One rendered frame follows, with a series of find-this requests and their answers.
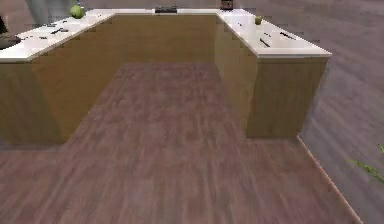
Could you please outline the green house plant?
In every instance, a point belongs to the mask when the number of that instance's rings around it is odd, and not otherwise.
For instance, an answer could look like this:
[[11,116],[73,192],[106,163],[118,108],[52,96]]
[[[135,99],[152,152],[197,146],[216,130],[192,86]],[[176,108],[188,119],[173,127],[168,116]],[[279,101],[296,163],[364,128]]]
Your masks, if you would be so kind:
[[[384,146],[382,144],[378,144],[378,148],[380,152],[384,155]],[[381,174],[380,171],[376,168],[358,160],[351,160],[351,163],[362,169],[365,173],[367,173],[369,176],[371,176],[381,184],[384,184],[384,175]]]

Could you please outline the wooden counter with white top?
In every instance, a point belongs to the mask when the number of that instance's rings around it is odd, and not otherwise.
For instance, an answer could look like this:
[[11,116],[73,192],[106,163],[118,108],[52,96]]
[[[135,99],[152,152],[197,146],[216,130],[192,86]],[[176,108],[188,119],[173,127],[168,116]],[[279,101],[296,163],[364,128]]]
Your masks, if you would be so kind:
[[[50,34],[59,28],[69,32]],[[93,9],[19,37],[0,50],[0,139],[10,143],[66,141],[133,62],[212,62],[247,136],[294,137],[331,55],[243,9]]]

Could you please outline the large green apple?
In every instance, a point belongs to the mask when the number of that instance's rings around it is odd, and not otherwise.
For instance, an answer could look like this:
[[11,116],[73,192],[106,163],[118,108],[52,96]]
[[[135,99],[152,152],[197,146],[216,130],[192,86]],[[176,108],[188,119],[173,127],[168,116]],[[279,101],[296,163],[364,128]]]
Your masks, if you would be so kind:
[[82,6],[74,5],[70,9],[70,15],[75,19],[81,19],[85,16],[85,10]]

